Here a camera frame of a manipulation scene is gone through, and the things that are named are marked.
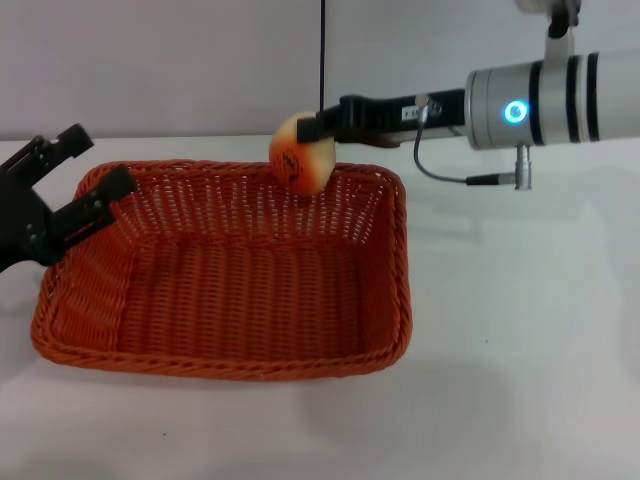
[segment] white tabletop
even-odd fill
[[[268,137],[96,142],[37,190],[112,160],[266,160]],[[20,143],[0,143],[0,158]],[[410,146],[342,146],[408,194],[414,333],[369,376],[238,384],[57,366],[34,352],[43,269],[0,275],[0,480],[640,478],[640,142],[532,151],[534,191],[421,176]],[[515,152],[424,145],[434,170]]]

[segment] orange wicker basket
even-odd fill
[[[405,192],[339,165],[298,197],[268,164],[118,162],[138,191],[47,270],[31,336],[56,363],[230,380],[365,374],[411,334]]]

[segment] gray wall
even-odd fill
[[[577,52],[640,48],[640,2],[583,5]],[[327,101],[464,87],[472,70],[541,58],[546,28],[513,0],[327,0]]]
[[[270,133],[318,108],[318,0],[2,0],[0,139]]]

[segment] glowing ring light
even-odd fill
[[[514,125],[521,123],[527,118],[529,107],[522,100],[514,100],[504,107],[504,119]]]

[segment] black cable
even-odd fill
[[[320,0],[320,111],[324,110],[324,57],[326,43],[326,0]]]
[[[421,107],[418,112],[418,134],[416,135],[416,141],[413,144],[413,160],[416,162],[416,167],[422,173],[424,173],[427,177],[433,178],[434,180],[440,180],[441,182],[452,182],[452,183],[462,183],[466,184],[467,180],[464,178],[455,178],[455,177],[445,177],[442,175],[437,175],[435,173],[431,173],[429,170],[422,166],[420,163],[420,157],[418,155],[418,147],[420,147],[420,139],[422,138],[422,132],[424,131],[424,110],[428,107]]]

